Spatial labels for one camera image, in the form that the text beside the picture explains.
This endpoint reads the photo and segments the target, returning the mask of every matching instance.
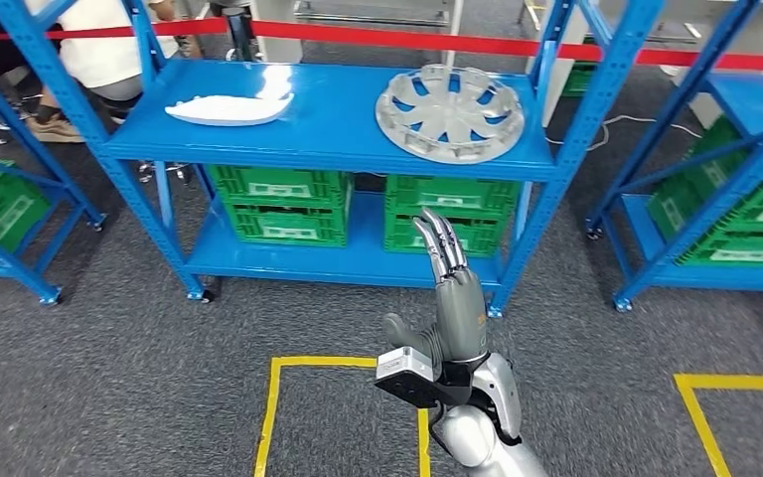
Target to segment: blue metal shelf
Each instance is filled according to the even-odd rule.
[[[383,194],[356,193],[344,248],[253,243],[238,240],[224,206],[215,200],[186,268],[205,275],[434,288],[425,273],[426,254],[384,250],[383,217]],[[469,262],[485,291],[501,286],[500,252]]]
[[[715,222],[723,217],[738,201],[752,192],[763,181],[763,75],[715,74],[712,67],[732,43],[735,34],[746,24],[759,6],[757,0],[739,0],[718,24],[704,50],[689,69],[686,78],[657,116],[639,147],[609,188],[601,204],[586,220],[592,237],[603,228],[611,238],[619,266],[626,283],[614,294],[619,311],[629,311],[631,300],[649,286],[676,286],[692,288],[721,288],[763,291],[763,267],[743,266],[691,266],[677,265],[676,260],[687,251]],[[637,178],[642,165],[651,157],[654,148],[678,112],[699,92],[709,92],[721,105],[726,116],[744,137],[714,151],[701,153],[688,161],[663,171]],[[728,181],[692,214],[677,235],[665,241],[651,219],[648,196],[628,194],[632,190],[665,179],[685,167],[711,160],[736,148],[746,148],[748,158]],[[629,253],[616,230],[612,215],[623,210],[628,225],[642,251],[643,263],[633,269]]]
[[[21,177],[39,186],[49,200],[50,206],[43,217],[34,224],[23,237],[14,252],[0,246],[0,277],[14,278],[25,284],[40,297],[43,304],[54,304],[60,299],[60,288],[46,281],[43,273],[66,241],[80,218],[100,230],[104,214],[89,202],[77,184],[54,160],[48,150],[28,130],[25,123],[7,103],[0,93],[0,118],[10,126],[11,134],[22,143],[39,164],[48,172],[48,177],[30,174],[22,170],[0,165],[0,172]],[[48,223],[62,203],[68,203],[72,210],[60,228],[50,238],[34,263],[26,263],[22,254],[37,238],[40,230]]]
[[[60,63],[38,22],[22,2],[0,2],[0,20],[43,82],[57,92],[66,115],[80,130],[121,196],[142,223],[188,290],[202,299],[201,275],[253,276],[370,285],[431,287],[425,256],[388,253],[382,248],[380,198],[356,194],[346,248],[276,246],[237,240],[219,209],[204,219],[192,252],[182,253],[171,207],[168,179],[156,176],[160,211],[155,210],[133,178],[127,161],[191,162],[210,202],[214,190],[203,164],[274,168],[315,168],[382,174],[414,174],[526,182],[522,187],[509,254],[504,260],[473,259],[473,267],[492,291],[490,316],[500,316],[528,259],[594,140],[598,127],[624,84],[645,36],[663,8],[662,0],[630,2],[620,24],[602,41],[607,47],[588,94],[575,112],[555,155],[545,140],[541,114],[548,76],[574,0],[557,2],[543,30],[542,44],[528,76],[498,75],[514,88],[526,114],[518,144],[507,154],[469,166],[438,164],[416,158],[393,145],[379,131],[375,102],[399,69],[336,65],[264,65],[217,61],[164,62],[153,52],[156,39],[142,2],[122,0],[134,25],[142,60],[145,92],[127,121],[109,134],[91,112],[74,80]],[[195,95],[255,96],[265,87],[294,99],[279,119],[249,128],[220,128],[179,121],[164,112]],[[527,210],[532,182],[541,187]]]
[[[742,135],[763,134],[763,75],[710,74],[706,92]]]
[[[282,75],[290,71],[290,86]],[[491,179],[546,180],[556,172],[544,130],[528,121],[519,143],[504,156],[473,166],[425,161],[390,142],[373,114],[387,82],[405,70],[338,65],[244,65],[172,60],[160,72],[106,149],[121,159],[248,166],[315,168],[390,174],[433,174]],[[214,127],[176,119],[165,107],[195,95],[255,97],[268,87],[294,93],[278,120],[255,127]],[[232,80],[215,81],[215,78]],[[498,76],[516,90],[523,109],[536,100],[525,76]]]

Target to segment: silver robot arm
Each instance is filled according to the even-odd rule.
[[[434,272],[436,323],[416,333],[397,315],[384,316],[397,349],[379,356],[376,386],[417,407],[439,406],[431,435],[471,477],[544,477],[520,438],[522,408],[510,364],[487,350],[481,283],[452,226],[428,209],[413,222]]]

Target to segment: yellow line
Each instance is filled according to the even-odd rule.
[[[700,442],[703,444],[703,449],[706,451],[706,456],[709,458],[709,464],[711,464],[712,469],[715,471],[715,475],[717,477],[731,477],[729,468],[727,468],[726,462],[724,462],[721,451],[718,448],[718,443],[715,441],[715,436],[712,435],[709,423],[706,422],[706,416],[703,415],[700,403],[697,402],[697,396],[694,395],[694,390],[691,388],[691,378],[693,376],[675,375],[674,380],[678,390],[680,390],[680,395],[683,397],[683,402],[686,404],[688,414],[691,416],[694,429],[697,431]]]
[[[431,457],[428,455],[428,409],[416,412],[416,453],[419,460],[419,477],[431,477]]]
[[[276,420],[276,404],[279,401],[279,374],[282,370],[282,358],[270,360],[270,386],[267,388],[267,408],[264,423],[261,425],[261,440],[255,456],[254,477],[264,477],[267,468],[267,454],[270,452],[270,438],[273,435],[273,422]]]
[[[279,358],[282,366],[353,366],[375,368],[376,358],[354,356],[286,356]]]
[[[686,377],[688,386],[696,390],[763,391],[763,376],[675,375],[675,377]]]

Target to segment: white plastic part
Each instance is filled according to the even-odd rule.
[[[167,106],[177,119],[208,126],[253,126],[270,122],[291,104],[293,94],[281,99],[239,96],[195,96],[188,102]]]
[[[513,89],[480,70],[443,65],[393,77],[376,102],[376,121],[400,148],[445,164],[495,159],[525,127]]]

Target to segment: red barrier tape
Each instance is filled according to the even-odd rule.
[[[451,36],[329,25],[254,21],[252,26],[255,34],[262,37],[418,50],[455,50],[464,53],[483,53],[489,55],[532,57],[536,54],[539,46],[538,42],[530,40]],[[176,22],[155,23],[153,28],[157,35],[222,34],[227,31],[227,22],[223,18],[180,20]],[[51,32],[48,34],[48,37],[53,40],[132,36],[133,30],[130,27]],[[8,35],[0,34],[0,40],[9,39]],[[557,55],[563,59],[587,62],[597,62],[601,59],[601,51],[594,45],[563,45],[560,47]],[[694,63],[696,58],[696,52],[645,49],[640,52],[636,63],[639,65],[688,67]],[[763,56],[728,54],[721,58],[716,67],[726,70],[763,71]]]

